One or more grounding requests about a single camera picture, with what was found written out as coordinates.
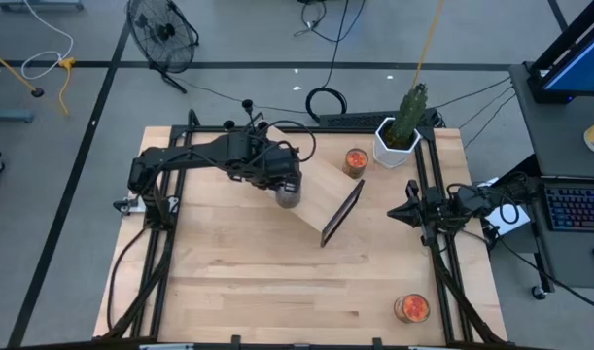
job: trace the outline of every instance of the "wooden tabletop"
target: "wooden tabletop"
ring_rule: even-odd
[[[170,127],[146,128],[141,150],[165,147],[169,132]],[[196,133],[193,142],[209,142],[217,135]],[[438,129],[436,136],[444,182],[469,183],[459,130]],[[309,152],[307,134],[291,138],[303,155]],[[317,230],[279,208],[263,191],[232,182],[217,169],[188,171],[160,341],[226,343],[239,334],[243,343],[366,345],[381,337],[386,345],[444,344],[433,265],[420,243],[420,230],[385,215],[406,202],[406,183],[418,178],[415,157],[388,170],[372,161],[372,135],[316,138],[315,157],[338,168],[351,148],[361,148],[370,157],[359,202],[324,249]],[[423,147],[431,175],[428,146]],[[114,260],[142,220],[139,214],[122,219]],[[470,222],[467,230],[482,234],[478,221]],[[115,319],[138,292],[148,238],[146,233],[122,260]],[[458,234],[456,245],[468,299],[491,329],[506,338],[484,244]],[[422,324],[408,325],[394,315],[394,301],[412,293],[424,296],[431,306],[430,318]],[[458,309],[448,295],[461,339]],[[151,315],[153,304],[150,297],[146,315]],[[151,317],[145,319],[147,333]],[[106,331],[105,290],[95,334]]]

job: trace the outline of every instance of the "white pot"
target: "white pot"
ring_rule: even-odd
[[[385,145],[383,139],[381,139],[380,133],[383,127],[387,123],[392,123],[394,119],[395,118],[386,118],[374,133],[374,160],[388,169],[393,169],[404,164],[409,155],[413,153],[417,143],[422,139],[422,135],[420,135],[416,129],[413,129],[415,140],[408,150],[396,150],[388,148],[387,145]]]

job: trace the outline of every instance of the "black fan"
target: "black fan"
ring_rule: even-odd
[[[167,73],[182,73],[192,62],[199,34],[171,0],[129,0],[126,22],[150,69],[182,93],[187,91]]]

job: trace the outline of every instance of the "computer monitor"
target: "computer monitor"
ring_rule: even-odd
[[[594,96],[594,1],[534,64],[528,84],[538,103]]]

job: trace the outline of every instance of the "gray floor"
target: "gray floor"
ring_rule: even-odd
[[[559,0],[567,20],[587,2]],[[348,17],[357,10],[358,2],[351,3]],[[77,59],[109,60],[122,30],[124,4],[123,0],[86,1],[81,13],[41,14],[74,36]],[[341,2],[330,2],[321,30],[336,30],[340,7]],[[417,61],[436,7],[437,0],[367,1],[360,21],[340,45],[338,60]],[[292,37],[301,30],[300,5],[294,0],[200,0],[183,3],[182,9],[201,34],[195,61],[327,61],[332,55],[332,45],[316,36]],[[536,58],[558,32],[546,0],[449,1],[427,61],[516,63]],[[5,58],[64,51],[66,45],[65,38],[30,14],[0,12],[0,54]],[[143,59],[131,40],[123,59]],[[49,99],[30,97],[9,73],[0,72],[0,108],[29,108],[36,114],[32,124],[0,122],[0,151],[8,164],[0,176],[0,346],[9,338],[105,73],[106,69],[74,70],[66,94],[72,116],[66,118],[55,102],[65,79],[63,72],[54,71],[36,82]],[[425,71],[421,80],[429,87],[429,104],[437,105],[506,75]],[[251,98],[259,105],[302,110],[307,92],[326,76],[326,70],[202,69],[179,77],[237,98]],[[351,112],[386,110],[398,106],[412,77],[411,71],[403,70],[336,70],[331,87],[346,95]],[[441,109],[448,126],[462,124],[505,88],[502,85]],[[180,94],[145,69],[118,70],[24,344],[90,338],[120,224],[111,203],[126,193],[127,168],[138,152],[143,128],[183,123],[190,108],[204,124],[220,124],[225,119],[245,122],[238,103],[192,87],[189,90],[187,95]],[[498,105],[463,128],[465,142]],[[338,106],[321,96],[315,99],[314,108],[333,113]],[[264,112],[271,120],[311,123],[306,115]],[[472,178],[501,175],[531,152],[513,99],[468,147]],[[559,349],[594,349],[593,309],[561,289],[545,301],[534,301],[528,289],[536,284],[536,273],[505,251],[494,252],[492,264],[511,340]],[[594,298],[594,290],[582,292]]]

